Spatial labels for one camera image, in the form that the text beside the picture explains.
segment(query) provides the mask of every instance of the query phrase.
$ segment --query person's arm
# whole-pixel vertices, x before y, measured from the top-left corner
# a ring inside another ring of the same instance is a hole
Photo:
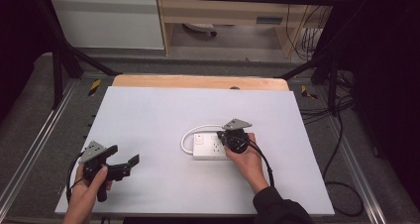
[[[253,133],[250,140],[256,141]],[[248,147],[242,154],[233,153],[225,147],[226,156],[238,167],[242,176],[250,184],[254,194],[254,207],[257,210],[255,223],[262,224],[306,224],[313,223],[306,210],[299,203],[284,200],[275,187],[271,187],[263,176],[263,165],[260,154]]]
[[[83,165],[80,165],[76,171],[75,181],[78,181],[72,189],[70,203],[65,213],[63,224],[83,224],[89,223],[90,213],[96,201],[96,194],[99,187],[105,181],[108,168],[103,167],[92,182],[89,183],[83,179]],[[107,189],[111,188],[111,182],[107,183]]]

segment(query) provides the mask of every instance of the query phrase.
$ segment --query white cabinet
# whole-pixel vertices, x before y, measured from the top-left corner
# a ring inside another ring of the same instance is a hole
[[[157,0],[52,0],[77,48],[164,50]]]

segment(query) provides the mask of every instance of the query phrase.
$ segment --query white panel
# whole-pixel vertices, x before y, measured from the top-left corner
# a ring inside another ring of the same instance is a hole
[[[75,47],[163,50],[157,0],[52,0]]]
[[[93,211],[255,214],[253,191],[231,161],[196,161],[180,147],[190,129],[233,118],[253,124],[245,130],[256,133],[283,198],[299,202],[311,215],[334,214],[292,92],[136,87],[108,88],[87,137],[85,146],[92,140],[119,146],[109,165],[140,155],[131,176],[114,182],[108,200]],[[188,150],[192,138],[185,140]],[[55,212],[66,207],[63,195]]]

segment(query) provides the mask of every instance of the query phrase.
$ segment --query person's right hand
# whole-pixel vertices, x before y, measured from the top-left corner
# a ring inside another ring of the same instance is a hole
[[[248,137],[256,143],[254,133],[249,133]],[[255,149],[247,147],[243,153],[236,154],[225,146],[225,152],[226,156],[237,165],[242,176],[250,184],[255,194],[268,187],[268,183],[263,176],[262,157]]]

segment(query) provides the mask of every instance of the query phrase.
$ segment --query hand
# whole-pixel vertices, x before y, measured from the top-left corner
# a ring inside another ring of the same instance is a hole
[[[254,133],[249,133],[248,137],[256,143]],[[243,153],[236,154],[225,146],[225,151],[226,156],[237,165],[242,176],[250,184],[255,194],[268,187],[268,183],[263,176],[262,157],[255,149],[247,147]]]
[[[74,185],[70,203],[62,223],[89,223],[90,213],[96,201],[96,194],[101,184],[105,181],[107,173],[108,168],[103,167],[96,173],[91,183],[84,179]],[[83,179],[83,165],[77,168],[75,181],[81,179]],[[111,184],[112,182],[107,182],[107,190],[111,189]]]

